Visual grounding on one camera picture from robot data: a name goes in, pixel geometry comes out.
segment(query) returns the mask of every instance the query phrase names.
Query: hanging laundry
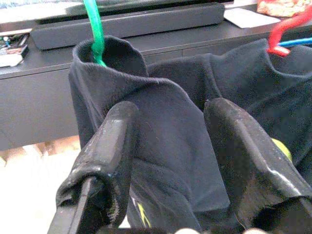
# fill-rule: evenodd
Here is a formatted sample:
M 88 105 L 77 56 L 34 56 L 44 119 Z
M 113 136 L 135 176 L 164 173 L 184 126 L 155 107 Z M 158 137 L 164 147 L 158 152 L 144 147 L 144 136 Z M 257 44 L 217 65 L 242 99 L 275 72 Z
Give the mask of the hanging laundry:
M 150 78 L 141 54 L 128 42 L 105 38 L 103 61 L 107 67 L 94 63 L 91 45 L 89 40 L 74 49 L 69 75 L 81 147 L 115 104 L 130 101 L 140 111 L 129 223 L 174 233 L 183 227 L 202 231 L 201 220 L 207 227 L 212 225 L 213 215 L 203 217 L 209 212 L 228 219 L 229 199 L 203 112 L 178 84 Z M 59 190 L 57 200 L 63 196 L 65 187 Z M 238 225 L 234 216 L 231 220 L 233 226 Z
M 151 77 L 179 84 L 201 110 L 205 100 L 226 98 L 253 116 L 292 154 L 312 185 L 312 48 L 294 47 L 285 58 L 269 55 L 261 39 L 222 56 L 204 54 L 149 66 Z

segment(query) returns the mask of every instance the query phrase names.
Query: red plastic hook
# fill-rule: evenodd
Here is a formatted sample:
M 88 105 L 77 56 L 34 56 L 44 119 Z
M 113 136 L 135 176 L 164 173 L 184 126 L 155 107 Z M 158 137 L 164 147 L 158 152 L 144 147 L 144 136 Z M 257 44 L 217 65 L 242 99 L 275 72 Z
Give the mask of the red plastic hook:
M 305 12 L 294 16 L 290 19 L 281 21 L 276 25 L 269 36 L 269 48 L 268 53 L 285 57 L 289 54 L 289 49 L 278 46 L 277 44 L 281 41 L 283 33 L 290 29 L 298 27 L 312 19 L 312 6 L 308 6 Z

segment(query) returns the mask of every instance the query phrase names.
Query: soundbar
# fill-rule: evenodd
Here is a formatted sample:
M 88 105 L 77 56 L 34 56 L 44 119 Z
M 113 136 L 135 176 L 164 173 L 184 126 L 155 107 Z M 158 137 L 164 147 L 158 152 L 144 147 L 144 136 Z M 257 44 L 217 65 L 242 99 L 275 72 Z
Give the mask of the soundbar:
M 101 17 L 105 34 L 118 38 L 217 24 L 223 21 L 224 5 L 216 2 L 168 7 Z M 41 50 L 76 45 L 92 38 L 88 19 L 39 25 L 31 32 Z

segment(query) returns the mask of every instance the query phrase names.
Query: plastic bag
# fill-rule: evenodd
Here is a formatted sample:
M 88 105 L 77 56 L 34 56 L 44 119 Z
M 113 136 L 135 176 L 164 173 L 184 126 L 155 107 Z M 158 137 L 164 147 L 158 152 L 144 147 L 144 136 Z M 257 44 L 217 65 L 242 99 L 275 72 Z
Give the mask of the plastic bag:
M 312 0 L 258 0 L 257 12 L 276 17 L 292 17 L 304 12 Z

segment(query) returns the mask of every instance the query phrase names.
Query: green hanger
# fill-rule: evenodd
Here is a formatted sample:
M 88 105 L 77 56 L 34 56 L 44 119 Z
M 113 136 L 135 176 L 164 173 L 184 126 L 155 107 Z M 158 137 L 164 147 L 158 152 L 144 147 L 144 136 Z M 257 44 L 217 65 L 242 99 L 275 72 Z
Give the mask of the green hanger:
M 97 64 L 106 67 L 102 60 L 102 54 L 105 49 L 104 33 L 101 19 L 99 17 L 98 6 L 96 0 L 83 0 L 84 6 L 91 23 L 94 43 L 92 45 L 93 58 Z

